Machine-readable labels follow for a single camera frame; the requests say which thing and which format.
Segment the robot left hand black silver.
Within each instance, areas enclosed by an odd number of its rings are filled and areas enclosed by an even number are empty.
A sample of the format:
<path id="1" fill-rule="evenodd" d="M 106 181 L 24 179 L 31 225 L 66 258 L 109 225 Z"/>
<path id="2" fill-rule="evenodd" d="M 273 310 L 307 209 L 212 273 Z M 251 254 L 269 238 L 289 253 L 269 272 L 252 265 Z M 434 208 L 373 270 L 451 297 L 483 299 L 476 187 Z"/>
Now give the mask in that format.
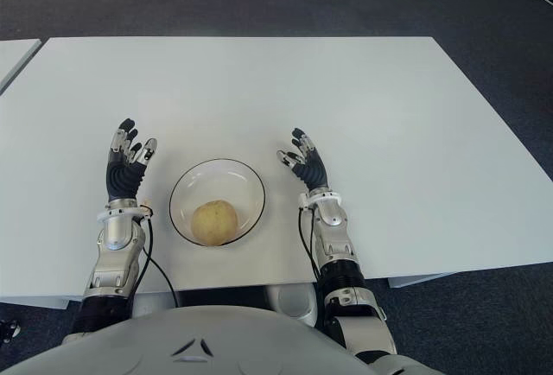
<path id="1" fill-rule="evenodd" d="M 155 138 L 134 143 L 135 121 L 126 118 L 116 129 L 109 148 L 105 184 L 108 201 L 135 199 L 146 168 L 157 148 Z"/>

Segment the robot right hand black silver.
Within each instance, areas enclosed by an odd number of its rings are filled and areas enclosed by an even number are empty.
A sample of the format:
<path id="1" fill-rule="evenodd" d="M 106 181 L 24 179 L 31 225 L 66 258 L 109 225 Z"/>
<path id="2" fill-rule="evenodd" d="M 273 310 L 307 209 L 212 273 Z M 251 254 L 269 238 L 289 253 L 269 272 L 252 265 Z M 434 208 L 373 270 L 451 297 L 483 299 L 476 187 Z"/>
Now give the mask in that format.
<path id="1" fill-rule="evenodd" d="M 279 161 L 288 167 L 309 191 L 329 189 L 324 162 L 310 137 L 299 128 L 294 128 L 291 135 L 291 142 L 299 153 L 278 150 Z"/>

